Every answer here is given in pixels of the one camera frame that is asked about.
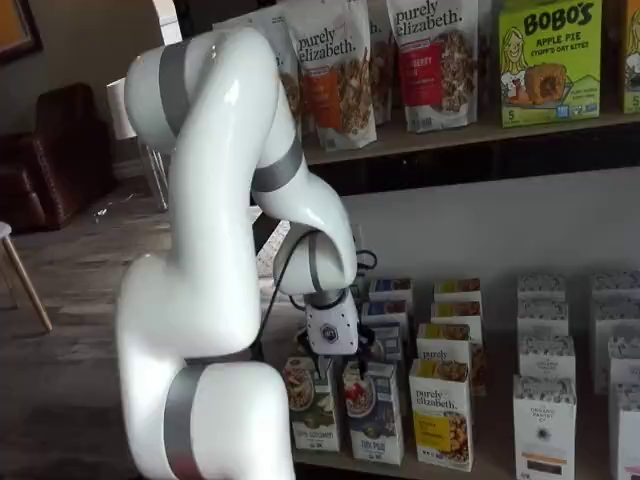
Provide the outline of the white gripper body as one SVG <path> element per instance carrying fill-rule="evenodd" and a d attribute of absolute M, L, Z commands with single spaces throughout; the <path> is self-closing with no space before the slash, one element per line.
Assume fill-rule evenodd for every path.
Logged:
<path fill-rule="evenodd" d="M 358 312 L 350 292 L 303 296 L 311 350 L 323 356 L 354 355 L 358 348 Z"/>

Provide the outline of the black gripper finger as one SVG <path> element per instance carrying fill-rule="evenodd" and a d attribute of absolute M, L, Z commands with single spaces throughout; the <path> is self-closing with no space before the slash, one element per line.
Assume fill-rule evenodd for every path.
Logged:
<path fill-rule="evenodd" d="M 309 341 L 308 333 L 305 328 L 298 331 L 298 345 L 309 357 L 313 363 L 313 369 L 319 380 L 328 380 L 328 371 L 330 370 L 330 357 L 316 353 Z"/>
<path fill-rule="evenodd" d="M 367 362 L 371 357 L 371 348 L 375 343 L 375 332 L 363 323 L 357 324 L 358 347 L 356 358 L 359 376 L 363 378 L 367 372 Z"/>

